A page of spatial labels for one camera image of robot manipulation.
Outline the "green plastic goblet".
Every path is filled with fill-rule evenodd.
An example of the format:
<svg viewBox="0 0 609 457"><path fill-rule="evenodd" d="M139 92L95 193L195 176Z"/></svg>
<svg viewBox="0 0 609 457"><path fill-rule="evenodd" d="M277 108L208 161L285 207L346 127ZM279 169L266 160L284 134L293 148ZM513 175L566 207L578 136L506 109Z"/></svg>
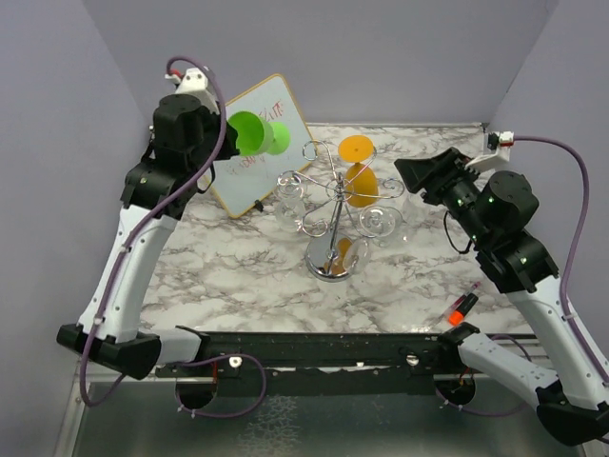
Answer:
<svg viewBox="0 0 609 457"><path fill-rule="evenodd" d="M250 111L238 111L228 118L237 132L236 149L240 156L263 153L280 155L290 145L290 133L282 122L269 122Z"/></svg>

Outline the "orange plastic cup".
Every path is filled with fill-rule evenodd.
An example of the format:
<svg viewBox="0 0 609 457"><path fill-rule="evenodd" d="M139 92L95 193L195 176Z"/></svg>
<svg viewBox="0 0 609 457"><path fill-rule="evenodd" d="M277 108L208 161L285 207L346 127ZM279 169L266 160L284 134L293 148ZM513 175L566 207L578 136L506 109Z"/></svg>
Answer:
<svg viewBox="0 0 609 457"><path fill-rule="evenodd" d="M350 164L345 174L346 201L353 208L373 205L379 195L377 177L369 160L375 152L372 141L364 135L351 135L338 146L339 156Z"/></svg>

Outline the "clear wine glass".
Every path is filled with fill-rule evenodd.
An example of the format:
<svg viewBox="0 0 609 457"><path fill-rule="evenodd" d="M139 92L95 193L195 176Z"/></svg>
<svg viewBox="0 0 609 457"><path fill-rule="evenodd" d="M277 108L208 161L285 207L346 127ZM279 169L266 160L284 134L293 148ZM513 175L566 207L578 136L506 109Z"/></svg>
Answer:
<svg viewBox="0 0 609 457"><path fill-rule="evenodd" d="M274 214L279 226L290 232L301 229L305 215L305 180L293 170L285 171L277 179L274 194L278 199Z"/></svg>
<svg viewBox="0 0 609 457"><path fill-rule="evenodd" d="M360 273L372 255L372 246L386 248L400 234L403 224L402 214L395 208L385 206L366 207L359 215L356 226L363 235L346 251L343 267L347 273Z"/></svg>

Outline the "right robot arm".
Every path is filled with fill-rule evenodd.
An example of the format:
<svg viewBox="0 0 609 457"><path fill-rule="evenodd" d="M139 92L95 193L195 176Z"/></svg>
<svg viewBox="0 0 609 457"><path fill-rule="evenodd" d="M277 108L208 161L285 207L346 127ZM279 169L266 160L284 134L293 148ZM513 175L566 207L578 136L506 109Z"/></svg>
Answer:
<svg viewBox="0 0 609 457"><path fill-rule="evenodd" d="M519 310L552 363L539 367L463 323L443 334L439 365L449 372L467 366L501 383L566 446L607 437L608 361L570 307L550 253L525 228L539 207L526 178L500 170L479 189L478 172L454 148L394 165L409 192L445 206L462 227L481 271Z"/></svg>

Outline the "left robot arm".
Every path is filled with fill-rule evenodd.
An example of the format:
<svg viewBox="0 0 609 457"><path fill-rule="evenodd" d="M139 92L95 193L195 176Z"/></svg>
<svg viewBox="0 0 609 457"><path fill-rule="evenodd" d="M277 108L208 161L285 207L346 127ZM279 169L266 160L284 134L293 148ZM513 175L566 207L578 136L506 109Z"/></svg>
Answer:
<svg viewBox="0 0 609 457"><path fill-rule="evenodd" d="M236 138L236 130L223 125L217 103L205 106L185 93L161 99L146 152L125 178L102 277L78 321L59 328L60 346L137 380L165 363L177 363L192 376L207 370L210 353L195 332L143 333L140 314L161 251L198 193L199 177L214 161L236 155Z"/></svg>

